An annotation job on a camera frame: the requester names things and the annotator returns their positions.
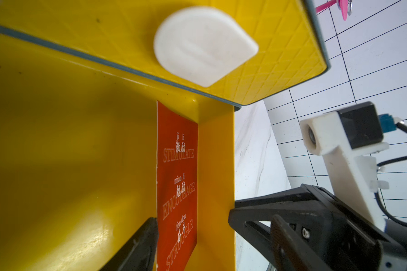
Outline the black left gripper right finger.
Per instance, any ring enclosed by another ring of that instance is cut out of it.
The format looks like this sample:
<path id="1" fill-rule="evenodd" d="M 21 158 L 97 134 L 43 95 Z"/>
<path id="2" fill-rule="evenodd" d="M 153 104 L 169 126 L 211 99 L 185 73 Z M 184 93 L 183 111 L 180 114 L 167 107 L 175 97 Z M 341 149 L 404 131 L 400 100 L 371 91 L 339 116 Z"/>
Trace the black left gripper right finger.
<path id="1" fill-rule="evenodd" d="M 331 268 L 279 215 L 271 221 L 274 267 L 278 271 L 329 271 Z"/>

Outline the teal drawer cabinet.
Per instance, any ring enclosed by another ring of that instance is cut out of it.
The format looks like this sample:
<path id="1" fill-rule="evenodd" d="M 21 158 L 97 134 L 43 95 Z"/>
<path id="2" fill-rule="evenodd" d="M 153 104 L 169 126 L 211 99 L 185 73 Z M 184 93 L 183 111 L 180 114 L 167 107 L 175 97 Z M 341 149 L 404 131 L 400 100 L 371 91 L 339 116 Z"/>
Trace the teal drawer cabinet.
<path id="1" fill-rule="evenodd" d="M 196 6 L 231 16 L 259 47 L 208 88 L 167 72 L 153 51 L 162 21 Z M 0 32 L 240 106 L 330 68 L 312 1 L 0 1 Z"/>

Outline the red postcard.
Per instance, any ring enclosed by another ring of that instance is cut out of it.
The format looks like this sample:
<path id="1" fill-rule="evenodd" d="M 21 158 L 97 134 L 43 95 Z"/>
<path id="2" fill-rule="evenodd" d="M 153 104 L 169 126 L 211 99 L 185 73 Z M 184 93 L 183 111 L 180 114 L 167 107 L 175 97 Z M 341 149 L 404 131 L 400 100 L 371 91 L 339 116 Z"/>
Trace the red postcard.
<path id="1" fill-rule="evenodd" d="M 157 103 L 157 270 L 183 271 L 197 245 L 199 126 Z"/>

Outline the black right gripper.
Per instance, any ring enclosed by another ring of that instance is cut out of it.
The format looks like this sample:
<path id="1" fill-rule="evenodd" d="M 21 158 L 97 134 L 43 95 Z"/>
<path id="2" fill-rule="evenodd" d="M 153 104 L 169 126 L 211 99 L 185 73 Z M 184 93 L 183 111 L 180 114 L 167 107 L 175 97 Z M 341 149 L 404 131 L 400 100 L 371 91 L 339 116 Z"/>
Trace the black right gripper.
<path id="1" fill-rule="evenodd" d="M 286 216 L 291 203 L 291 228 L 333 271 L 407 271 L 407 227 L 385 219 L 380 230 L 316 186 L 238 200 L 229 226 L 277 266 L 271 229 L 264 222 Z"/>

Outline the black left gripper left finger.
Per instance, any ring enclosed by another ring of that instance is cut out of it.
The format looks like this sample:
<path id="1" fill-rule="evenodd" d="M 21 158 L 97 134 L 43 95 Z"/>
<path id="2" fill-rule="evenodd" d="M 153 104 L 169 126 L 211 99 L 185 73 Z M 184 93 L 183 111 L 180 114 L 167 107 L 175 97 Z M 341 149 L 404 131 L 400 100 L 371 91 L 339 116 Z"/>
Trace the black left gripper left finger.
<path id="1" fill-rule="evenodd" d="M 100 270 L 152 271 L 158 237 L 157 219 L 150 217 Z"/>

